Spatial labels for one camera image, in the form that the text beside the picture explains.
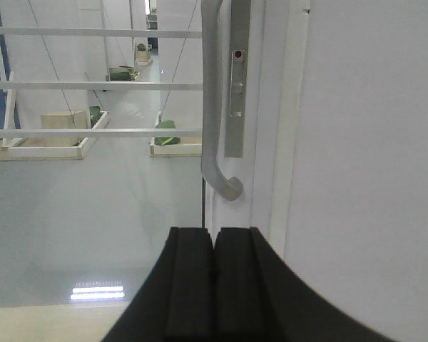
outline door frame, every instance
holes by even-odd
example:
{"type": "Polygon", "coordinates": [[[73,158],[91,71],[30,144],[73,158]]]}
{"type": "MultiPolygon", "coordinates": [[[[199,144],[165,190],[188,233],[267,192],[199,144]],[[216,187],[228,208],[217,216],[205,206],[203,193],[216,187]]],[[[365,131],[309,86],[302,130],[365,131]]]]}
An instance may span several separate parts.
{"type": "Polygon", "coordinates": [[[244,158],[223,157],[222,144],[218,157],[227,177],[243,182],[244,194],[229,202],[206,187],[213,238],[221,227],[258,227],[282,257],[309,14],[310,0],[253,2],[244,158]]]}

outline cable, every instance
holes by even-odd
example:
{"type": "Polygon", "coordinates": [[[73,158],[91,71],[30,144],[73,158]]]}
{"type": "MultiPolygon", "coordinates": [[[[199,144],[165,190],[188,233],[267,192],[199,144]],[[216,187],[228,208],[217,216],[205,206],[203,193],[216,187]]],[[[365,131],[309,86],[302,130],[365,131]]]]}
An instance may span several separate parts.
{"type": "MultiPolygon", "coordinates": [[[[187,26],[187,30],[186,30],[186,31],[189,31],[189,29],[190,29],[190,25],[192,25],[192,20],[193,20],[193,17],[194,17],[194,15],[195,15],[195,10],[197,9],[197,5],[198,5],[198,0],[195,2],[195,6],[193,7],[192,16],[191,16],[191,18],[190,18],[190,21],[189,21],[189,23],[188,23],[188,26],[187,26]]],[[[186,41],[187,41],[187,38],[184,38],[183,46],[182,46],[182,48],[180,48],[180,53],[179,53],[178,62],[176,63],[176,67],[175,67],[175,69],[174,69],[174,74],[173,74],[173,78],[171,79],[171,83],[173,83],[173,82],[174,82],[174,79],[175,79],[175,77],[176,77],[176,73],[178,72],[178,67],[179,67],[180,59],[181,59],[181,57],[182,57],[182,55],[183,55],[184,46],[185,46],[185,42],[186,42],[186,41]]],[[[166,95],[165,103],[163,104],[162,115],[163,115],[163,114],[164,114],[164,112],[165,112],[165,109],[166,109],[166,103],[168,102],[168,98],[170,97],[170,94],[171,94],[171,90],[169,90],[169,91],[168,91],[168,94],[166,95]]]]}
{"type": "MultiPolygon", "coordinates": [[[[36,26],[40,27],[38,19],[36,18],[34,7],[31,5],[30,0],[27,0],[27,1],[29,2],[30,10],[31,10],[32,15],[34,16],[36,26]]],[[[60,78],[59,78],[57,70],[56,70],[56,66],[54,65],[54,61],[52,60],[51,54],[49,53],[49,48],[48,48],[48,45],[46,44],[46,39],[44,38],[43,35],[41,35],[41,39],[43,40],[44,48],[46,49],[46,53],[48,54],[48,58],[49,58],[49,61],[51,62],[51,65],[52,65],[52,68],[54,70],[54,74],[56,75],[57,81],[60,81],[60,78]]],[[[65,90],[61,89],[61,91],[62,91],[63,98],[65,99],[66,107],[68,108],[68,110],[70,112],[71,119],[73,120],[73,123],[76,126],[76,122],[74,120],[74,114],[73,114],[73,111],[70,108],[70,104],[68,103],[68,99],[66,98],[65,90]]]]}
{"type": "MultiPolygon", "coordinates": [[[[84,75],[86,75],[87,80],[90,81],[90,78],[88,77],[88,74],[84,73],[84,75]]],[[[97,94],[96,90],[93,89],[92,91],[93,91],[93,94],[95,95],[95,97],[97,98],[98,103],[100,103],[101,109],[104,109],[103,104],[102,104],[100,98],[98,97],[98,94],[97,94]]]]}
{"type": "MultiPolygon", "coordinates": [[[[106,19],[108,20],[108,22],[109,22],[109,27],[113,27],[113,24],[111,23],[111,20],[109,19],[109,15],[108,15],[108,11],[106,10],[106,7],[104,8],[104,11],[105,11],[105,15],[106,15],[106,19]]],[[[117,43],[117,47],[119,48],[119,51],[121,52],[121,55],[122,55],[122,59],[123,59],[123,64],[126,66],[127,65],[127,59],[126,59],[126,57],[125,57],[125,55],[123,54],[123,51],[122,51],[122,49],[121,49],[121,45],[119,44],[119,40],[117,39],[117,37],[114,37],[115,38],[115,40],[116,40],[116,43],[117,43]]]]}

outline reflective floor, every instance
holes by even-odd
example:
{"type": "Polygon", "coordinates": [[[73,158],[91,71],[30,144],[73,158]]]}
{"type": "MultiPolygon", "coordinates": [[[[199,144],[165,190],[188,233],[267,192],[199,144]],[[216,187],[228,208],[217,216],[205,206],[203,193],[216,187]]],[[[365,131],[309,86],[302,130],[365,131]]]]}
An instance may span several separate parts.
{"type": "MultiPolygon", "coordinates": [[[[141,81],[159,72],[155,56],[141,81]]],[[[97,96],[110,128],[154,126],[158,91],[97,96]]],[[[150,158],[148,144],[101,138],[85,160],[0,162],[0,341],[52,341],[64,320],[81,330],[91,322],[97,335],[54,341],[97,341],[146,279],[170,227],[201,226],[200,158],[150,158]],[[91,292],[100,298],[83,297],[91,292]],[[50,319],[57,315],[65,318],[50,319]],[[27,339],[16,337],[19,327],[27,339]]]]}

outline door handle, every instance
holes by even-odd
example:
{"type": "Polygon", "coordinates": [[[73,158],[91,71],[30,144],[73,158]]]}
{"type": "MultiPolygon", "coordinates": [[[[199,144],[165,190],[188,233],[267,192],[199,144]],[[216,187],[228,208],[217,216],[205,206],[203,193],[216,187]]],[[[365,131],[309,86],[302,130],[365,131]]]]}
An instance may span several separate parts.
{"type": "Polygon", "coordinates": [[[223,198],[234,201],[243,193],[243,184],[229,180],[218,165],[220,121],[222,117],[222,57],[219,41],[219,11],[223,0],[201,0],[203,31],[203,144],[201,173],[223,198]]]}

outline horizontal bar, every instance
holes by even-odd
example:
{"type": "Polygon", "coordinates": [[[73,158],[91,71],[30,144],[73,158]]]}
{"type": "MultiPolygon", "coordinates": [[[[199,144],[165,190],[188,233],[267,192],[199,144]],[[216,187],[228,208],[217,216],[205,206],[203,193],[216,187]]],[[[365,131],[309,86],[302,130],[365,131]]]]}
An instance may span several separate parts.
{"type": "Polygon", "coordinates": [[[155,128],[97,128],[63,130],[0,130],[4,138],[153,138],[153,137],[201,137],[201,129],[155,129],[155,128]]]}
{"type": "Polygon", "coordinates": [[[203,90],[202,83],[152,82],[22,82],[0,81],[0,89],[65,89],[65,90],[203,90]]]}
{"type": "Polygon", "coordinates": [[[0,27],[0,34],[15,36],[201,38],[200,31],[110,30],[102,28],[0,27]]]}

